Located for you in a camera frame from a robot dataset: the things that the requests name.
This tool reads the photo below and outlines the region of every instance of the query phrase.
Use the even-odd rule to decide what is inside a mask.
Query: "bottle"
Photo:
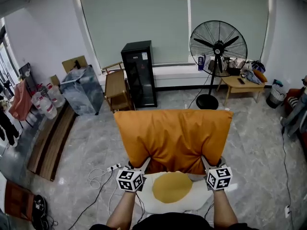
[[[39,104],[40,108],[48,119],[53,119],[58,114],[57,109],[48,98],[41,96],[39,99]]]
[[[31,99],[31,102],[32,104],[37,108],[38,112],[40,114],[44,114],[43,111],[42,111],[42,108],[40,108],[40,104],[39,104],[39,99],[40,97],[42,96],[40,92],[32,92],[32,99]]]
[[[48,89],[42,83],[37,85],[37,90],[41,93],[42,96],[49,98],[47,94]]]
[[[58,86],[52,86],[51,84],[48,84],[48,92],[47,94],[49,95],[52,103],[56,108],[61,107],[65,103],[65,98],[59,91]]]

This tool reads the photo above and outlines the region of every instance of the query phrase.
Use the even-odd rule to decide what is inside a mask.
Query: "orange cushion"
[[[258,71],[258,70],[256,70],[256,69],[253,69],[253,72],[254,72],[255,76],[256,76],[257,78],[259,78],[259,80],[260,80],[261,82],[267,82],[267,81],[268,81],[267,78],[263,75],[262,72],[260,72],[260,71]]]
[[[114,118],[134,167],[151,157],[148,173],[204,174],[201,155],[211,165],[218,163],[232,115],[187,109],[116,112]]]

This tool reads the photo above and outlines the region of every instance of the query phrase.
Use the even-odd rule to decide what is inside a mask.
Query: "black shirt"
[[[90,230],[110,230],[111,228],[96,224]],[[213,228],[201,216],[184,213],[156,214],[147,217],[136,224],[133,230],[212,230]],[[238,223],[230,226],[229,230],[251,230],[246,223]]]

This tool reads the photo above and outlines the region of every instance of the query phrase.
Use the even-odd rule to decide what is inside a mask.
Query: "pink garment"
[[[24,121],[31,109],[31,97],[26,89],[26,82],[22,81],[15,85],[14,102],[9,113],[19,121]]]

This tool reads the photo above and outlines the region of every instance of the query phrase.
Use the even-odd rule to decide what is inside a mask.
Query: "wrist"
[[[126,194],[126,195],[130,195],[130,196],[136,196],[136,192],[128,192],[128,191],[125,191],[125,194]]]
[[[224,194],[225,193],[224,189],[212,190],[212,191],[213,191],[213,194]]]

